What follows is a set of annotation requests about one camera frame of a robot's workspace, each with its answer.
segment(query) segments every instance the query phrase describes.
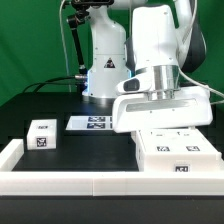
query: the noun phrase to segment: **green backdrop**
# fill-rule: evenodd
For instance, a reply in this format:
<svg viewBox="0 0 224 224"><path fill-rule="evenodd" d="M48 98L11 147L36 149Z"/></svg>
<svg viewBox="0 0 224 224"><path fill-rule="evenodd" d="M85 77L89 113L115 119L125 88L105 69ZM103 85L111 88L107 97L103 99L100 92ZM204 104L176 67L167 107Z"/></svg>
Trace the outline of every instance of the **green backdrop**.
<svg viewBox="0 0 224 224"><path fill-rule="evenodd" d="M192 77L206 81L211 87L224 92L224 1L198 1L198 16L207 43L207 58ZM66 75L58 16L60 2L61 0L1 0L0 105L30 84ZM172 0L149 2L173 5ZM73 12L73 9L63 10L64 21ZM127 11L110 11L109 15L124 25L128 32ZM76 53L66 22L64 27L70 73L75 74ZM79 33L85 63L90 67L92 46L89 25L80 27ZM68 91L68 87L47 86L43 91Z"/></svg>

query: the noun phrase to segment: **white box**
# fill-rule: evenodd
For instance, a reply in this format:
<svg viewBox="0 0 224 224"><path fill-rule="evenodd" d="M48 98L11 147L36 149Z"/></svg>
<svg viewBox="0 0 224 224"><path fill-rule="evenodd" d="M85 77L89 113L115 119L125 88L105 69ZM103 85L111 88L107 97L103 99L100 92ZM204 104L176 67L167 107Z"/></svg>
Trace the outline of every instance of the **white box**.
<svg viewBox="0 0 224 224"><path fill-rule="evenodd" d="M136 133L140 171L219 171L223 161L197 129L151 129Z"/></svg>
<svg viewBox="0 0 224 224"><path fill-rule="evenodd" d="M27 149L55 149L57 120L33 120L27 134Z"/></svg>

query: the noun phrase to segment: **table surface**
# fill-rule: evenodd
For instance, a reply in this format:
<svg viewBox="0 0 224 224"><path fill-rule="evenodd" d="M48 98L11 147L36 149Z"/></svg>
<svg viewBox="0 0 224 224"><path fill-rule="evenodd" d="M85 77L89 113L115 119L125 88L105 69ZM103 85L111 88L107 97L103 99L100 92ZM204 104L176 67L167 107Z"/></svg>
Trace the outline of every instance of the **table surface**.
<svg viewBox="0 0 224 224"><path fill-rule="evenodd" d="M0 151L26 141L34 119L57 119L57 148L27 151L14 171L137 171L130 134L65 131L71 115L109 116L111 106L84 103L75 93L19 94L0 107ZM224 115L199 129L224 150ZM224 223L223 197L0 197L0 223Z"/></svg>

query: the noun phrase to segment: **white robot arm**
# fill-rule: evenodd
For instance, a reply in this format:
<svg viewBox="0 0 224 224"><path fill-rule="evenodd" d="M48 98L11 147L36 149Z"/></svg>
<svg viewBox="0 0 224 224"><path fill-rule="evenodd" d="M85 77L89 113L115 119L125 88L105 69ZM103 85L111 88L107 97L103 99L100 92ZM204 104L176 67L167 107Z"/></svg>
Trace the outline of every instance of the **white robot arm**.
<svg viewBox="0 0 224 224"><path fill-rule="evenodd" d="M134 10L135 77L117 85L122 95L113 106L117 132L189 127L212 121L209 92L178 85L179 71L189 52L194 13L190 0L177 0L175 6L178 29L167 5Z"/></svg>

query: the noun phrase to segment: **warning label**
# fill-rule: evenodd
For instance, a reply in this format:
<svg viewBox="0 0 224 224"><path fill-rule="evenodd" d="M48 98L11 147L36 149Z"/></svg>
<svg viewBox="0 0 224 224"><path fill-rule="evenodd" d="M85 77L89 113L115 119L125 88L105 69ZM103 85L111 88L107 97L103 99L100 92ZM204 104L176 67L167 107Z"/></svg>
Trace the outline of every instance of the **warning label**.
<svg viewBox="0 0 224 224"><path fill-rule="evenodd" d="M104 68L115 68L114 62L111 58L107 60L107 63L105 64Z"/></svg>

